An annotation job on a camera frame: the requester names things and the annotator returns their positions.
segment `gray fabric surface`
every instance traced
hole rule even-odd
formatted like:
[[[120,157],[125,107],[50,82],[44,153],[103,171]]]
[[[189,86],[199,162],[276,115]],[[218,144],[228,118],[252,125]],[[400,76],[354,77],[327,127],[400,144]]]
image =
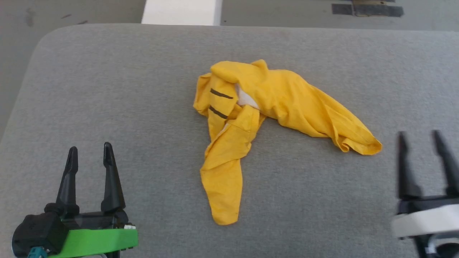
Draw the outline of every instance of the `gray fabric surface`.
[[[199,168],[207,121],[193,108],[197,77],[222,61],[265,59],[334,97],[384,150],[342,153],[329,139],[268,119],[242,160],[240,220],[217,226]],[[140,246],[123,257],[415,257],[390,232],[395,140],[408,131],[426,194],[444,179],[430,138],[459,153],[459,34],[314,28],[83,25],[35,50],[0,143],[0,252],[25,215],[54,201],[69,147],[78,147],[77,202],[103,197],[103,143],[113,144]]]

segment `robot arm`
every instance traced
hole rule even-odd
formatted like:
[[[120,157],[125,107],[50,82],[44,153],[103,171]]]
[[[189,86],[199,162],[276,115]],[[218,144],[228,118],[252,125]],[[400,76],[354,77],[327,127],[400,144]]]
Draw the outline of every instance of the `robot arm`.
[[[443,196],[423,196],[411,172],[408,145],[398,138],[398,204],[392,231],[400,239],[412,238],[420,258],[459,257],[459,169],[439,131],[433,139],[441,157],[448,186]]]
[[[48,203],[45,213],[27,215],[14,231],[11,245],[16,257],[73,258],[99,254],[119,258],[121,250],[137,246],[137,230],[124,211],[126,203],[113,148],[108,142],[104,144],[103,163],[106,178],[101,211],[80,213],[75,194],[78,150],[70,148],[56,202]]]

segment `black stripe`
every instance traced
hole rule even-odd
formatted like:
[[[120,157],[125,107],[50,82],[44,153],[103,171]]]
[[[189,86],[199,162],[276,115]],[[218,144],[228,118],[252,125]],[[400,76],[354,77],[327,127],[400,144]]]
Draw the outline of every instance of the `black stripe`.
[[[210,89],[210,93],[213,93],[213,94],[215,94],[215,95],[217,95],[219,97],[223,97],[223,98],[227,98],[227,99],[232,99],[233,98],[233,97],[230,97],[230,96],[225,95],[223,93],[220,93],[220,92],[218,92],[218,91],[216,91],[214,89]]]
[[[224,119],[227,119],[228,116],[225,116],[223,115],[222,113],[218,112],[217,110],[215,110],[215,108],[213,108],[213,106],[209,106],[209,109],[212,110],[212,112],[214,112],[217,116],[221,117],[221,118],[224,118]]]

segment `wrinkled cloth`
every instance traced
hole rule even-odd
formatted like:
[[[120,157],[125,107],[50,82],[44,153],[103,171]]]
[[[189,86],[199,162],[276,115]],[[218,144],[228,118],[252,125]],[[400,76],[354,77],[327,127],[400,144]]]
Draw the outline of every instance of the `wrinkled cloth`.
[[[211,143],[200,170],[218,225],[238,220],[241,158],[266,117],[312,137],[331,138],[343,152],[374,155],[382,144],[339,102],[288,70],[223,61],[199,77],[193,107],[207,117]]]

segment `teal connector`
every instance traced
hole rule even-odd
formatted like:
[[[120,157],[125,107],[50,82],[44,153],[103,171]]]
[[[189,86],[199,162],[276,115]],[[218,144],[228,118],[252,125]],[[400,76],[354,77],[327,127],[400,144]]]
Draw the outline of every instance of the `teal connector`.
[[[27,258],[48,258],[48,254],[45,252],[43,247],[33,247],[30,249]]]

